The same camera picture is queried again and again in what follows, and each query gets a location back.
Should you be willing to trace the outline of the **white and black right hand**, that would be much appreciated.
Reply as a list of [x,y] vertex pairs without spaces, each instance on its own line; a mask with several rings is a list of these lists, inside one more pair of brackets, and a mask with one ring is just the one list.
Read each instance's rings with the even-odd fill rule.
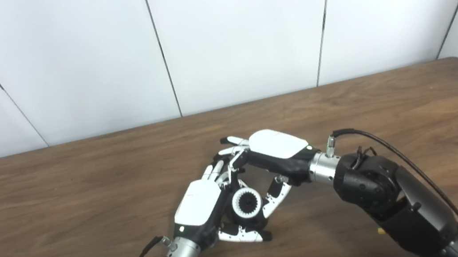
[[231,163],[251,165],[275,175],[261,208],[266,219],[286,198],[291,187],[312,181],[310,165],[320,153],[306,140],[272,129],[259,130],[249,139],[225,137],[221,143],[231,147],[219,151],[214,160],[229,157]]

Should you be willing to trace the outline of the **white and black left hand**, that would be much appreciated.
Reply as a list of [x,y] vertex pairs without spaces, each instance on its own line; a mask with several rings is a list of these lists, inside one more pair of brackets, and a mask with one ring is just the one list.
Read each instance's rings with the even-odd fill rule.
[[223,160],[207,166],[190,183],[174,215],[174,242],[187,253],[206,250],[218,241],[272,241],[264,230],[263,198]]

